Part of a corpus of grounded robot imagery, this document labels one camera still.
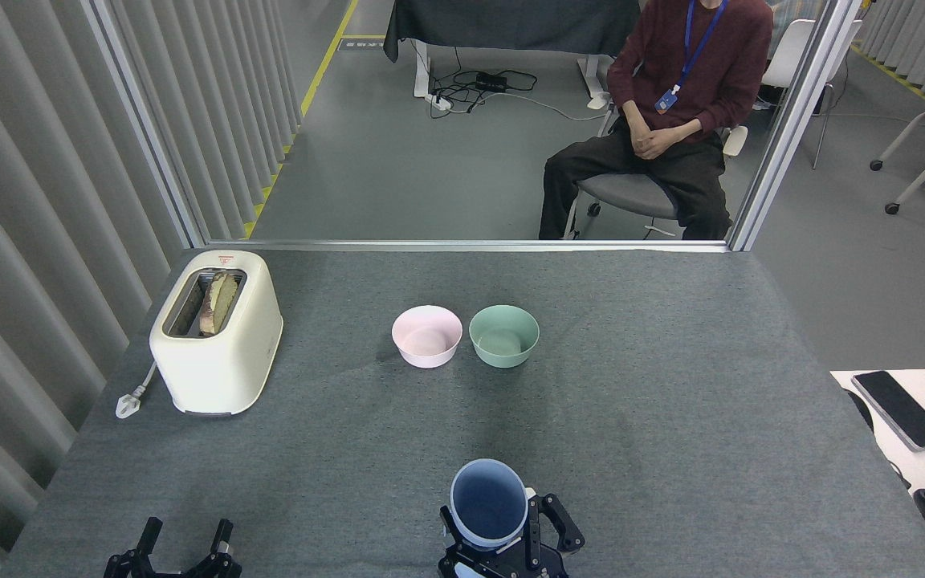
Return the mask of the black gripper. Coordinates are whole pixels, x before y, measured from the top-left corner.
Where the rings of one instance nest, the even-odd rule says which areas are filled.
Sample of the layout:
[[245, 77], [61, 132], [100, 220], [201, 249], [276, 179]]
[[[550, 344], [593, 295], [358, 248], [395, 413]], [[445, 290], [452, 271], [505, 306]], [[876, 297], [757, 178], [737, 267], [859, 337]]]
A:
[[[561, 498], [553, 493], [540, 496], [525, 487], [526, 523], [523, 546], [513, 546], [500, 553], [467, 547], [451, 509], [441, 505], [439, 515], [444, 527], [445, 553], [439, 562], [441, 577], [568, 577], [562, 555], [580, 550], [586, 539]], [[557, 543], [544, 546], [540, 517], [546, 516], [555, 530]]]

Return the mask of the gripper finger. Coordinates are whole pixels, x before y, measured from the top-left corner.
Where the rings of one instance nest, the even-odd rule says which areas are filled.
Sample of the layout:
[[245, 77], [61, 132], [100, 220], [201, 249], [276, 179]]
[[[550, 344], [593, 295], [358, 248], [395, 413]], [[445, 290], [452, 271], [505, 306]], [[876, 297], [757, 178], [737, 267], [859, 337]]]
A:
[[162, 526], [164, 523], [160, 519], [149, 517], [136, 547], [111, 556], [104, 577], [158, 577], [150, 556], [157, 545]]
[[210, 552], [202, 562], [186, 571], [187, 577], [241, 577], [242, 566], [236, 563], [230, 553], [229, 539], [234, 524], [229, 519], [220, 519], [216, 533], [210, 543]]

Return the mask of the person's right hand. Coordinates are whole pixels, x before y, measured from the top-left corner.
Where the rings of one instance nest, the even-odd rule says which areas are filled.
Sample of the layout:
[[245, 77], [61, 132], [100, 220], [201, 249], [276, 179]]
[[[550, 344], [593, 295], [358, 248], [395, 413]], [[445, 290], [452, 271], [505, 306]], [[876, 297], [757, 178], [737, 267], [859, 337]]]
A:
[[654, 142], [654, 131], [647, 127], [643, 122], [628, 122], [630, 132], [630, 142], [633, 153], [640, 160], [653, 160], [658, 156], [656, 151], [656, 142]]

